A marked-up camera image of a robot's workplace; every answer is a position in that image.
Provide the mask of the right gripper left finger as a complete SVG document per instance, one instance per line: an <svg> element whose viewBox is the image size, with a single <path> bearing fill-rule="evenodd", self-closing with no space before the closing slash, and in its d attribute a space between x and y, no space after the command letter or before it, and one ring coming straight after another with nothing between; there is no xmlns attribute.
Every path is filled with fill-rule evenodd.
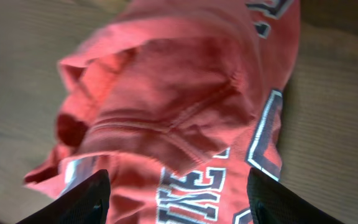
<svg viewBox="0 0 358 224"><path fill-rule="evenodd" d="M99 170L17 224L105 224L110 193L108 172Z"/></svg>

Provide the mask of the red printed t-shirt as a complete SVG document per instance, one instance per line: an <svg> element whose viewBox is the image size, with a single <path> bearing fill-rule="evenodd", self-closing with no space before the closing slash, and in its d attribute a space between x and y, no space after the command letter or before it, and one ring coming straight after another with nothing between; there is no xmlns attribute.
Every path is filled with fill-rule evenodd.
<svg viewBox="0 0 358 224"><path fill-rule="evenodd" d="M105 169L108 223L251 223L299 38L299 1L132 1L59 62L57 144L25 185L56 198Z"/></svg>

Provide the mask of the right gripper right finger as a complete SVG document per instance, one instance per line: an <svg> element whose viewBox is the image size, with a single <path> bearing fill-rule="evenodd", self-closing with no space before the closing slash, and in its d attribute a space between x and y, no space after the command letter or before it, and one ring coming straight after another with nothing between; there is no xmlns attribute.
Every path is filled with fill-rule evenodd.
<svg viewBox="0 0 358 224"><path fill-rule="evenodd" d="M249 172L247 194L255 224L344 224L256 168Z"/></svg>

